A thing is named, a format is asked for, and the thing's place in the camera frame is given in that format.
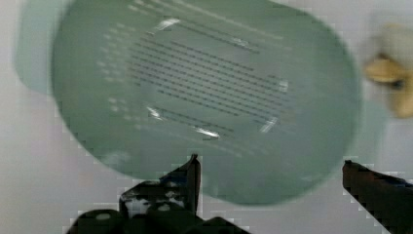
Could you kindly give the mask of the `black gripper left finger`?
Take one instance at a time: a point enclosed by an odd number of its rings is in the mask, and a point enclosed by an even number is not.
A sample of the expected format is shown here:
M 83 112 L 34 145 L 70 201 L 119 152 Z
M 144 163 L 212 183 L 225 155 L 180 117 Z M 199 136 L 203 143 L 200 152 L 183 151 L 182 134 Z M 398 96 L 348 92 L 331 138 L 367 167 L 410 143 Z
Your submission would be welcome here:
M 151 210 L 176 205 L 197 213 L 201 186 L 201 163 L 198 154 L 158 180 L 145 180 L 124 192 L 119 198 L 119 210 L 126 217 L 146 215 Z

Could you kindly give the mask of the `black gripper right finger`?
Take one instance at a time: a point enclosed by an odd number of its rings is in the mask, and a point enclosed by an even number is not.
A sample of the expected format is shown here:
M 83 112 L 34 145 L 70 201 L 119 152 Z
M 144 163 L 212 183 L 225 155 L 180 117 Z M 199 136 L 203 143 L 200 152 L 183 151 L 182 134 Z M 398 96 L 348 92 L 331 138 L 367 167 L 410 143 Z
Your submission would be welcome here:
M 372 171 L 346 160 L 344 189 L 391 234 L 412 234 L 413 191 L 405 179 Z

